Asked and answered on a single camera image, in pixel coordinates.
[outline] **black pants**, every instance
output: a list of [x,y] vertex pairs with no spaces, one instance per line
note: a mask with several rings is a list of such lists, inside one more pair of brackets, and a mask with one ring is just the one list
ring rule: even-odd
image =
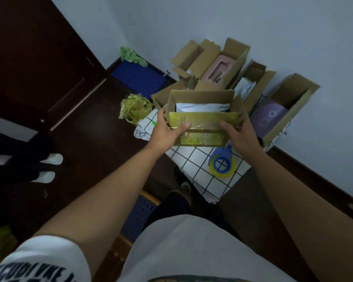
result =
[[0,133],[0,155],[12,156],[6,165],[0,165],[0,186],[2,186],[37,179],[39,171],[27,165],[46,159],[50,153],[46,148]]
[[[183,197],[182,194],[177,192],[171,192],[167,196],[166,200],[159,204],[159,206],[155,208],[153,213],[151,213],[143,227],[143,230],[145,230],[150,224],[154,223],[155,221],[178,215],[192,215],[192,209],[190,204]],[[227,231],[232,236],[240,240],[236,231],[224,219],[224,215],[218,206],[212,205],[210,210],[208,210],[205,219],[211,221],[217,227]]]

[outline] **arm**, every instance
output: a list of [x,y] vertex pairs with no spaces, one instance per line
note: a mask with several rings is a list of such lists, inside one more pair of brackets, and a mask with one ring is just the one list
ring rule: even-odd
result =
[[317,278],[353,281],[353,220],[295,178],[259,146],[245,114],[237,132],[221,122],[235,149],[256,171],[282,222]]
[[93,276],[122,229],[156,160],[191,126],[184,123],[170,130],[164,113],[158,113],[151,140],[143,150],[62,209],[35,236],[56,235],[75,242]]

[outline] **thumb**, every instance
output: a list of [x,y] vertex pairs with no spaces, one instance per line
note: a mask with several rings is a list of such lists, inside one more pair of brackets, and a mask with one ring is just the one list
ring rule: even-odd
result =
[[230,137],[234,137],[238,132],[235,130],[235,128],[231,125],[231,124],[228,124],[224,121],[221,121],[220,122],[220,126],[226,130],[226,132],[228,133],[228,135]]
[[190,127],[190,122],[181,123],[179,127],[174,129],[174,133],[176,133],[177,136],[180,136],[182,133],[186,132]]

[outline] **t-shirt sleeve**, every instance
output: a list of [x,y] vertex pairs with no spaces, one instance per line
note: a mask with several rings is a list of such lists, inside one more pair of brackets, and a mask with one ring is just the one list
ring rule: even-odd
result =
[[90,282],[81,249],[50,235],[33,237],[0,263],[0,282]]

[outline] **dark brown door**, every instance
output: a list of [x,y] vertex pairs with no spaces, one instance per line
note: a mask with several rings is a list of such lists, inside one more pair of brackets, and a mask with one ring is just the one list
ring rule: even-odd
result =
[[47,130],[104,75],[51,0],[0,0],[0,117]]

